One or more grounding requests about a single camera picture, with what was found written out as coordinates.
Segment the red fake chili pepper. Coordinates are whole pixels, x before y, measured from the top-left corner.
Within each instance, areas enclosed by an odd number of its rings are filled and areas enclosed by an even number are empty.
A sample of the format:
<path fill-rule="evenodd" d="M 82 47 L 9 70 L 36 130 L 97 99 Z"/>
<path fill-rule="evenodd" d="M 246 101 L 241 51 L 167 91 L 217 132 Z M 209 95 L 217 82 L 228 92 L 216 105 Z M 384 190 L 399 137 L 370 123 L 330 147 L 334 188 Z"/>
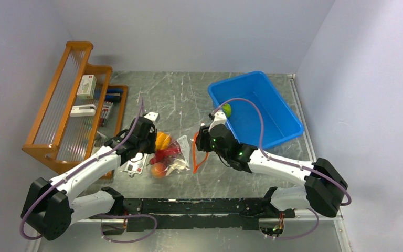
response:
<path fill-rule="evenodd" d="M 179 147 L 170 147 L 166 150 L 158 150 L 155 152 L 154 157 L 149 160 L 149 164 L 153 165 L 155 163 L 163 161 L 166 158 L 178 156 L 180 152 L 181 151 Z"/>

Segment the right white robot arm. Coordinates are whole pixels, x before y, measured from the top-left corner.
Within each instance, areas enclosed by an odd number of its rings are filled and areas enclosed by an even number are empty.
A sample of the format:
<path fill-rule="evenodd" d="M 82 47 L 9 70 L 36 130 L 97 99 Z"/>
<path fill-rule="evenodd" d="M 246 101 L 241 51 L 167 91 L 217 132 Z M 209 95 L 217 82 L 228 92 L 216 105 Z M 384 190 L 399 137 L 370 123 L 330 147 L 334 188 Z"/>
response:
<path fill-rule="evenodd" d="M 295 186 L 270 189 L 262 203 L 267 217 L 292 208 L 310 208 L 325 217 L 335 217 L 342 207 L 348 184 L 331 162 L 324 158 L 299 161 L 268 153 L 257 146 L 240 143 L 223 124 L 201 125 L 195 138 L 198 151 L 213 152 L 236 171 L 274 176 Z"/>

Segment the blue plastic bin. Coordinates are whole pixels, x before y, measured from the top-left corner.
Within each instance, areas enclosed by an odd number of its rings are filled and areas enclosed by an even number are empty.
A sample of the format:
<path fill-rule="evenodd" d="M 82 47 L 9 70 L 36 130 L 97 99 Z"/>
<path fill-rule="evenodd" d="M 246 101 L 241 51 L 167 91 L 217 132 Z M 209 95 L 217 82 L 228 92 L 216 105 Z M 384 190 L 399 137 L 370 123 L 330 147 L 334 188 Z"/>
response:
<path fill-rule="evenodd" d="M 210 84 L 213 106 L 231 107 L 227 127 L 240 143 L 269 150 L 301 136 L 304 126 L 262 71 L 253 71 Z"/>

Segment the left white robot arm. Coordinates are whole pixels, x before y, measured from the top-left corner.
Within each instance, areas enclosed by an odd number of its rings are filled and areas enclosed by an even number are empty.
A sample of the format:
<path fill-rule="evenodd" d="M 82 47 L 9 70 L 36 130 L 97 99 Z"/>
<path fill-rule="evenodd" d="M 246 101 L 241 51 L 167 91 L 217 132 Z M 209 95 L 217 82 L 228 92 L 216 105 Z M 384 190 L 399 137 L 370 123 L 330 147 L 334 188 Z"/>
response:
<path fill-rule="evenodd" d="M 54 240 L 79 220 L 97 215 L 118 218 L 124 214 L 124 197 L 110 187 L 87 196 L 81 193 L 106 173 L 138 159 L 140 154 L 153 154 L 159 118 L 156 112 L 138 116 L 129 129 L 107 140 L 94 155 L 70 171 L 49 180 L 40 177 L 33 181 L 21 213 L 20 234 L 33 239 L 24 232 L 28 224 L 39 233 L 37 238 Z"/>

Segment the green fake fruit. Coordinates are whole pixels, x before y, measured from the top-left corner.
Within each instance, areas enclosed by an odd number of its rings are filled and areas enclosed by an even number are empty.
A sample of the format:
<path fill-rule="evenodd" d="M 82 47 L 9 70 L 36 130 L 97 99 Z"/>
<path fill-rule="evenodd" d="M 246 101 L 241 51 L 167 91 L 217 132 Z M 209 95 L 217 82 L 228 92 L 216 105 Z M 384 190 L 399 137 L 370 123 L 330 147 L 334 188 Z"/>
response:
<path fill-rule="evenodd" d="M 222 110 L 223 110 L 223 112 L 224 112 L 224 114 L 226 115 L 227 118 L 232 115 L 232 107 L 231 107 L 230 104 L 225 103 L 225 104 L 222 106 Z"/>

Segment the yellow fake bell pepper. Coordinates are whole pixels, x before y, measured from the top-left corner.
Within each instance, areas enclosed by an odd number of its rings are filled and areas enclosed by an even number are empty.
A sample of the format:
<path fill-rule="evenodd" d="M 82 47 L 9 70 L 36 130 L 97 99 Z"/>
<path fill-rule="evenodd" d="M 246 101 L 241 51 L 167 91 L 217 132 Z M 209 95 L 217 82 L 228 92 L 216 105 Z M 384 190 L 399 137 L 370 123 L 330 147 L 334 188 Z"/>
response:
<path fill-rule="evenodd" d="M 171 144 L 172 137 L 164 132 L 158 132 L 155 141 L 155 150 L 166 150 Z"/>

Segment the clear zip top bag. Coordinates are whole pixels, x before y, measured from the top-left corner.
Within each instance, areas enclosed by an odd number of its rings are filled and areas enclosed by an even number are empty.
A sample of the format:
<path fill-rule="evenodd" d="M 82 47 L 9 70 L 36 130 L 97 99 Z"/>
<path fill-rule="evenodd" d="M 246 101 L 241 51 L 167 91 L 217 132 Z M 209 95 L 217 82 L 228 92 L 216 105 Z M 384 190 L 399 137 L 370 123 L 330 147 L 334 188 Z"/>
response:
<path fill-rule="evenodd" d="M 159 132 L 155 141 L 155 153 L 147 165 L 155 178 L 181 174 L 186 172 L 197 173 L 209 154 L 204 157 L 196 147 L 198 133 L 189 139 L 187 135 L 174 138 L 171 135 Z"/>

